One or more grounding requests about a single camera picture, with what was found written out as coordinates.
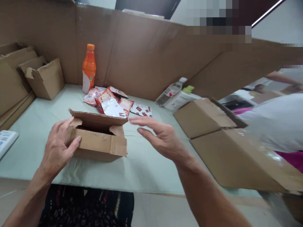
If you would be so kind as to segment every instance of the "green bottle cap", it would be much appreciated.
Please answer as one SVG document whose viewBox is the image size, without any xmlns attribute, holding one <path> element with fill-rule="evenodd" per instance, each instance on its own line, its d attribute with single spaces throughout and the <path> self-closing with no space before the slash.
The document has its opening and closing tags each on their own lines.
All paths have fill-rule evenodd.
<svg viewBox="0 0 303 227">
<path fill-rule="evenodd" d="M 190 94 L 192 92 L 192 90 L 194 89 L 193 86 L 188 85 L 186 88 L 183 88 L 182 91 L 186 94 Z"/>
</svg>

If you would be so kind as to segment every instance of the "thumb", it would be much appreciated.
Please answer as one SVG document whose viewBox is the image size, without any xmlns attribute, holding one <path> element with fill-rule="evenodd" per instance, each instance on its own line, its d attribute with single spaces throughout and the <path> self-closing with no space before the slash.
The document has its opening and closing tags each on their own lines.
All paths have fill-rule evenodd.
<svg viewBox="0 0 303 227">
<path fill-rule="evenodd" d="M 81 141 L 82 137 L 78 136 L 76 137 L 72 143 L 70 144 L 70 146 L 67 148 L 67 152 L 71 154 L 71 156 L 75 153 L 76 149 L 78 148 L 78 146 L 80 145 L 80 141 Z"/>
<path fill-rule="evenodd" d="M 155 145 L 157 143 L 157 138 L 151 131 L 144 129 L 144 128 L 138 128 L 138 132 L 147 139 L 152 145 Z"/>
</svg>

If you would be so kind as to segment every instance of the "table surface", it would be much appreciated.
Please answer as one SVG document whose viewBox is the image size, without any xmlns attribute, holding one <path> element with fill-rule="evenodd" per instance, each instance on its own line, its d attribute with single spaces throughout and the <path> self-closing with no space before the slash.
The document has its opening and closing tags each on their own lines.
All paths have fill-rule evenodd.
<svg viewBox="0 0 303 227">
<path fill-rule="evenodd" d="M 98 113 L 95 107 L 83 102 L 81 86 L 67 84 L 54 100 L 36 98 L 12 125 L 18 139 L 0 160 L 0 178 L 31 180 L 39 167 L 49 131 L 54 123 L 70 117 L 68 111 Z M 173 114 L 155 105 L 154 101 L 129 97 L 151 107 L 158 121 L 170 124 L 188 150 L 204 165 Z M 127 157 L 106 163 L 73 157 L 53 183 L 119 191 L 184 195 L 174 163 L 160 155 L 137 132 L 137 125 L 123 125 L 127 139 Z M 255 190 L 225 189 L 228 196 L 261 197 Z"/>
</svg>

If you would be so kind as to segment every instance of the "floor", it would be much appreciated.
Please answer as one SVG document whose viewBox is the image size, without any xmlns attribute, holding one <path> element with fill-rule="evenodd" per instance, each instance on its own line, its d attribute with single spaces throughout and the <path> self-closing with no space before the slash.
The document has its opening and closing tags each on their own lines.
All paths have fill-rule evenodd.
<svg viewBox="0 0 303 227">
<path fill-rule="evenodd" d="M 22 197 L 27 182 L 8 185 L 0 184 L 0 226 L 4 223 L 19 199 Z M 198 226 L 185 198 L 135 193 L 133 227 L 154 226 Z M 237 206 L 253 226 L 267 227 L 303 227 L 296 222 L 279 201 L 279 196 L 271 198 L 272 209 Z"/>
</svg>

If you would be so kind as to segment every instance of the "black patterned clothing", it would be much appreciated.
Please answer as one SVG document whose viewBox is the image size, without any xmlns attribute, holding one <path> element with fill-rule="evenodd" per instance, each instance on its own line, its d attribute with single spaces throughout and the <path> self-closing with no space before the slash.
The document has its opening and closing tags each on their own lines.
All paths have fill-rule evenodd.
<svg viewBox="0 0 303 227">
<path fill-rule="evenodd" d="M 134 194 L 52 184 L 39 226 L 131 227 Z"/>
</svg>

